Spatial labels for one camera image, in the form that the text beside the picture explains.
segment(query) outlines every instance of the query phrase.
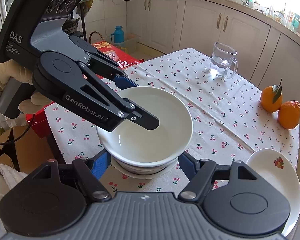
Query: white bowl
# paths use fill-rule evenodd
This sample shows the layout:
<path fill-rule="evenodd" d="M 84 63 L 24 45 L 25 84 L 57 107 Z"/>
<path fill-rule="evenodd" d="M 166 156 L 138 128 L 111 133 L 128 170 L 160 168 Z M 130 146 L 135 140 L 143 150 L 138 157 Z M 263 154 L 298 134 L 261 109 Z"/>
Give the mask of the white bowl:
<path fill-rule="evenodd" d="M 191 140 L 193 124 L 188 108 L 180 99 L 153 87 L 127 88 L 118 95 L 155 115 L 160 125 L 155 130 L 146 130 L 125 120 L 112 132 L 97 127 L 101 143 L 114 158 L 129 168 L 162 170 L 183 153 Z"/>
<path fill-rule="evenodd" d="M 169 166 L 171 163 L 175 163 L 176 160 L 178 160 L 178 158 L 172 160 L 171 162 L 165 163 L 163 165 L 157 166 L 157 167 L 149 167 L 149 168 L 145 168 L 145 167 L 137 167 L 137 166 L 132 166 L 129 165 L 127 163 L 124 163 L 122 161 L 119 161 L 116 159 L 117 163 L 124 168 L 127 171 L 130 171 L 134 174 L 142 174 L 142 175 L 149 175 L 149 174 L 155 174 L 158 173 L 159 171 L 162 171 L 163 169 L 165 169 L 167 166 Z"/>
<path fill-rule="evenodd" d="M 122 166 L 120 166 L 120 164 L 115 160 L 115 158 L 113 156 L 111 156 L 111 163 L 112 165 L 121 173 L 131 177 L 131 178 L 135 178 L 135 179 L 155 179 L 158 178 L 166 173 L 168 173 L 169 171 L 171 171 L 173 169 L 174 166 L 177 165 L 178 163 L 178 159 L 173 160 L 173 162 L 168 165 L 167 167 L 165 167 L 163 170 L 154 173 L 154 174 L 148 174 L 148 175 L 143 175 L 143 174 L 135 174 L 132 173 L 130 171 L 127 171 L 126 169 L 124 169 Z"/>
<path fill-rule="evenodd" d="M 286 157 L 272 149 L 256 151 L 247 160 L 247 165 L 289 201 L 290 215 L 282 231 L 282 235 L 287 236 L 297 223 L 300 214 L 300 183 L 294 168 Z"/>

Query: gloved hand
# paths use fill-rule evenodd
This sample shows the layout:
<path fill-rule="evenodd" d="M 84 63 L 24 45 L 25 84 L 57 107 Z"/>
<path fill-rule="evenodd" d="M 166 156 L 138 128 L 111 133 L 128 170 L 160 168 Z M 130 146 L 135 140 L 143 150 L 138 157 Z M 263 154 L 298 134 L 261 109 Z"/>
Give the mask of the gloved hand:
<path fill-rule="evenodd" d="M 32 84 L 32 72 L 25 67 L 22 67 L 14 60 L 9 60 L 4 63 L 0 63 L 0 91 L 3 91 L 10 77 L 22 82 Z M 52 101 L 46 98 L 39 92 L 34 92 L 31 99 L 22 101 L 19 104 L 19 110 L 25 114 L 34 114 L 45 105 L 50 104 Z"/>

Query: camera lens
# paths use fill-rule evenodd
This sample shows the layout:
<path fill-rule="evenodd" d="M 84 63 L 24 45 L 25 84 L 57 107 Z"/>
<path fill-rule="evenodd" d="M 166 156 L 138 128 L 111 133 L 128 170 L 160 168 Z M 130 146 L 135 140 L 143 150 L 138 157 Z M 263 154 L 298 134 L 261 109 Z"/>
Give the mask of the camera lens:
<path fill-rule="evenodd" d="M 51 12 L 60 2 L 60 0 L 52 0 L 47 8 L 47 13 Z"/>
<path fill-rule="evenodd" d="M 67 7 L 69 2 L 70 2 L 70 0 L 63 0 L 57 9 L 57 13 L 62 12 Z"/>
<path fill-rule="evenodd" d="M 77 2 L 77 0 L 73 0 L 70 4 L 69 4 L 69 6 L 68 6 L 68 8 L 67 8 L 67 12 L 69 12 L 69 11 L 71 11 L 71 10 L 73 10 L 74 9 L 74 5 L 75 5 L 75 3 Z"/>

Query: table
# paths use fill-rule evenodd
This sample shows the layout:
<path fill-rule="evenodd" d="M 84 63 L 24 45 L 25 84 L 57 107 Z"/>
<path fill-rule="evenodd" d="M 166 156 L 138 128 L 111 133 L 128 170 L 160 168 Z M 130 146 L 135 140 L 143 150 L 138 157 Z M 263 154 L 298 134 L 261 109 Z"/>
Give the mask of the table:
<path fill-rule="evenodd" d="M 230 165 L 233 160 L 247 161 L 258 149 L 272 148 L 285 155 L 296 169 L 299 126 L 292 130 L 281 127 L 277 113 L 267 113 L 260 105 L 260 90 L 239 75 L 232 79 L 211 76 L 210 60 L 194 49 L 183 49 L 125 71 L 138 85 L 169 91 L 189 108 L 194 131 L 186 151 L 196 159 Z M 114 82 L 104 81 L 119 91 Z M 103 149 L 95 125 L 56 103 L 45 112 L 66 163 L 80 156 L 93 157 Z M 170 191 L 176 195 L 189 182 L 179 164 L 151 180 L 130 178 L 110 166 L 100 181 L 111 193 Z M 226 183 L 216 181 L 214 188 Z"/>

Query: plate with fruit pattern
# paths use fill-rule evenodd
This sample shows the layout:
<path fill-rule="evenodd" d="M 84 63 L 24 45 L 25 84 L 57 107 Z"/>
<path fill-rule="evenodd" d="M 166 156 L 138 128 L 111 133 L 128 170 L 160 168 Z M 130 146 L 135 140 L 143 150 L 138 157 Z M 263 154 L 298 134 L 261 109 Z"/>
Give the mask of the plate with fruit pattern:
<path fill-rule="evenodd" d="M 297 223 L 300 214 L 300 183 L 293 166 L 286 157 L 272 149 L 256 151 L 247 160 L 247 165 L 289 201 L 290 216 L 282 231 L 282 235 L 287 236 Z"/>

